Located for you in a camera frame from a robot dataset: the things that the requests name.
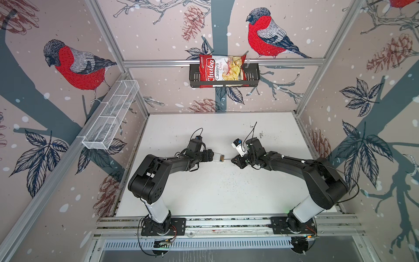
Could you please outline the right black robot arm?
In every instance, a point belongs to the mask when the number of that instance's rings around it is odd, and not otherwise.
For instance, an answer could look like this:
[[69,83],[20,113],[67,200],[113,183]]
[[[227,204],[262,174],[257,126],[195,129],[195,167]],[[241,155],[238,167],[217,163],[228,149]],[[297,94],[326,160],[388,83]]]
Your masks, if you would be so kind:
[[231,161],[240,169],[258,166],[268,171],[284,172],[305,181],[309,196],[287,215],[286,223],[292,232],[302,231],[307,222],[336,205],[349,192],[348,184],[325,158],[304,160],[274,151],[267,152],[257,138],[246,142],[236,139],[232,142],[232,147],[237,150],[238,155]]

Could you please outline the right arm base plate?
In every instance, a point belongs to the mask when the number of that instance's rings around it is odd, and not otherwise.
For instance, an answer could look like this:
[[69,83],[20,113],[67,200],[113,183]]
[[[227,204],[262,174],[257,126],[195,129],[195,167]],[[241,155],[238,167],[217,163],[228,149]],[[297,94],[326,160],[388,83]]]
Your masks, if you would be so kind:
[[296,218],[277,216],[270,218],[270,228],[275,235],[304,234],[313,235],[317,233],[314,218],[302,223]]

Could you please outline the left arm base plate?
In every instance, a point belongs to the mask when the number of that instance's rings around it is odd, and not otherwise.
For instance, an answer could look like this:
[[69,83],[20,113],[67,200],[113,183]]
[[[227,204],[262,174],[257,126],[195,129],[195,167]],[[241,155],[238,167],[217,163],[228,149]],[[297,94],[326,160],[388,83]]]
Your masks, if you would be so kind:
[[170,218],[159,224],[150,217],[146,217],[141,223],[140,229],[141,236],[183,236],[186,229],[186,219]]

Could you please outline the white remote control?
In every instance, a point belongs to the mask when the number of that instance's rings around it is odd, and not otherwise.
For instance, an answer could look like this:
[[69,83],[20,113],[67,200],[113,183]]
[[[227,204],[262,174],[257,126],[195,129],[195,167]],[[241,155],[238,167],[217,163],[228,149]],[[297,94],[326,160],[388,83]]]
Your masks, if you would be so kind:
[[221,153],[214,153],[214,155],[213,155],[213,162],[221,162],[220,161],[220,157],[221,156],[224,156],[224,155],[221,154]]

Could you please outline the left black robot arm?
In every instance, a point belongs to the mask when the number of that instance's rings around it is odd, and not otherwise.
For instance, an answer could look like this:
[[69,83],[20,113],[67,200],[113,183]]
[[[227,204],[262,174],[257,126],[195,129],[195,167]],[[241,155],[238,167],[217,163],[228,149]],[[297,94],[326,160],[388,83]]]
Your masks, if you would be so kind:
[[171,224],[171,212],[161,198],[169,175],[196,171],[200,163],[213,161],[214,155],[211,149],[206,148],[202,136],[199,135],[173,157],[145,157],[129,180],[128,190],[146,205],[153,226],[167,232]]

